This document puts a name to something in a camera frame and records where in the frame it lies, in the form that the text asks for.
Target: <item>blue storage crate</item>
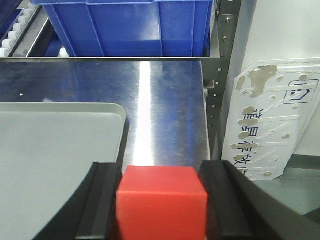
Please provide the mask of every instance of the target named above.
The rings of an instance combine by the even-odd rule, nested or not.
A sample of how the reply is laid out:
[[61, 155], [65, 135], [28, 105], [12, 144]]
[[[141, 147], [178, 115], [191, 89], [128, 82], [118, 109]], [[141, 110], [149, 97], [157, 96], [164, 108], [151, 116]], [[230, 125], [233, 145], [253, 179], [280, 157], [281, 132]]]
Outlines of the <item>blue storage crate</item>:
[[198, 57], [213, 0], [31, 0], [71, 57]]
[[0, 29], [4, 27], [21, 2], [22, 0], [0, 0]]

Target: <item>red cube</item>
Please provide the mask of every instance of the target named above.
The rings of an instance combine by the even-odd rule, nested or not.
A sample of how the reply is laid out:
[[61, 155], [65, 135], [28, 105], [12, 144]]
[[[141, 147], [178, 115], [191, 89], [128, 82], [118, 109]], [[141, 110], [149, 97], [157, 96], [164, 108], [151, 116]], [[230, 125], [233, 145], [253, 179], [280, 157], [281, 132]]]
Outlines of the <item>red cube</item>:
[[208, 194], [192, 167], [128, 166], [117, 191], [123, 240], [205, 240]]

